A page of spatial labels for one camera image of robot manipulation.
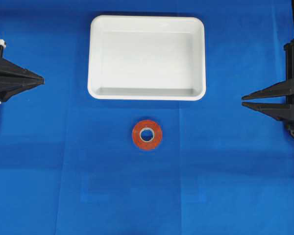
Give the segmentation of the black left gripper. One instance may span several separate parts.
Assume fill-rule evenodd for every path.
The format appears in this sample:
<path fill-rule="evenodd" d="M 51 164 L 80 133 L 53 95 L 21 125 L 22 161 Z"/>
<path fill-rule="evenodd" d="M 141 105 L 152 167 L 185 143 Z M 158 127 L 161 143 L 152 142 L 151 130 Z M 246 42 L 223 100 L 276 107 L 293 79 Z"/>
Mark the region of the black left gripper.
<path fill-rule="evenodd" d="M 0 78 L 0 104 L 8 101 L 14 95 L 45 83 L 42 76 L 3 59 L 5 49 L 6 42 L 0 39 L 0 76 L 14 78 Z"/>

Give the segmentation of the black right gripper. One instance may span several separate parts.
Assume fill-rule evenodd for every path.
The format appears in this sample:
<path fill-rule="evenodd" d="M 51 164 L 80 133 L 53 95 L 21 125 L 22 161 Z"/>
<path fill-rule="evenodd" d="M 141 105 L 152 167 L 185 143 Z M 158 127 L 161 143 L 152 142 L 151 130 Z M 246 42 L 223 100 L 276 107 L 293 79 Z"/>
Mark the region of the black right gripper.
<path fill-rule="evenodd" d="M 286 96 L 287 104 L 243 102 L 242 105 L 263 113 L 277 121 L 287 122 L 286 128 L 294 138 L 294 39 L 284 45 L 286 54 L 286 81 L 242 97 L 242 100 Z"/>

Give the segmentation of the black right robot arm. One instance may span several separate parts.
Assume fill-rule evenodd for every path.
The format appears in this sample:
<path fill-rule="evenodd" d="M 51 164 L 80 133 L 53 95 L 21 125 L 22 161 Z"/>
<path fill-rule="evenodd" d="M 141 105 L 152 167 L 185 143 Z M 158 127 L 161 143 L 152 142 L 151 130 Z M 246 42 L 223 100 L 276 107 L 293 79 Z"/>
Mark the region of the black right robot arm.
<path fill-rule="evenodd" d="M 294 23 L 294 0 L 292 1 Z M 294 39 L 284 45 L 286 55 L 286 80 L 242 97 L 242 105 L 284 123 L 294 138 Z M 284 96 L 286 103 L 255 103 L 251 99 Z"/>

